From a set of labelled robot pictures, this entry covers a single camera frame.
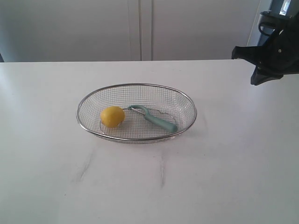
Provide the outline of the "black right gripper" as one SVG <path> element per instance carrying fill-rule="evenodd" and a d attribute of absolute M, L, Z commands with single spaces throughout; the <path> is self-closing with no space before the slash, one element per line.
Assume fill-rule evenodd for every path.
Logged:
<path fill-rule="evenodd" d="M 254 86 L 298 74 L 299 27 L 289 25 L 281 32 L 275 31 L 262 46 L 235 46 L 231 59 L 243 59 L 256 66 L 250 78 Z"/>

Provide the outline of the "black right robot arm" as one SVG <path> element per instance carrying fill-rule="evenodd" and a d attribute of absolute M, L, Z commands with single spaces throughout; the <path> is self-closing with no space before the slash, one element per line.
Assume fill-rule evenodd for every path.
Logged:
<path fill-rule="evenodd" d="M 299 73 L 299 12 L 289 6 L 285 14 L 273 10 L 260 13 L 257 27 L 266 37 L 257 46 L 238 47 L 232 59 L 243 59 L 255 65 L 250 83 L 258 86 Z"/>

